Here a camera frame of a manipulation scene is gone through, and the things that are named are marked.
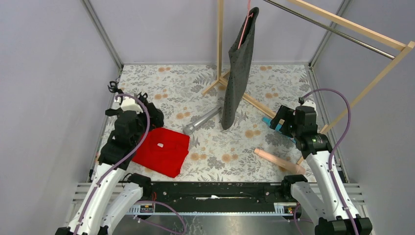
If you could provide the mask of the silver microphone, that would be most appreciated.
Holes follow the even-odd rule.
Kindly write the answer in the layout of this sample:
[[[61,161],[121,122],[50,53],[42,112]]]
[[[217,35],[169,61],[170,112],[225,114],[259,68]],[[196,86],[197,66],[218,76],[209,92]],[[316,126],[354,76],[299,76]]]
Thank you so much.
[[[207,121],[209,121],[211,118],[213,118],[216,114],[218,114],[222,110],[222,106],[217,106],[210,110],[209,112],[202,115],[200,118],[195,120],[194,122],[186,125],[183,128],[183,133],[185,135],[191,135],[194,133],[197,129],[199,129],[203,124],[205,124]]]

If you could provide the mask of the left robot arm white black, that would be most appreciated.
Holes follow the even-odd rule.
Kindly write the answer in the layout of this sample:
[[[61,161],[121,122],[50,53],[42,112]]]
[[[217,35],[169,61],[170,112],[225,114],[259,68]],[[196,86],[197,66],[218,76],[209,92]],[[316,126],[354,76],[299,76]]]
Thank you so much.
[[[116,199],[110,200],[149,132],[164,126],[162,111],[146,97],[119,94],[116,98],[120,107],[105,112],[116,119],[107,142],[101,148],[91,186],[74,218],[67,226],[57,229],[58,235],[113,234],[130,207],[150,187],[148,177],[134,173]]]

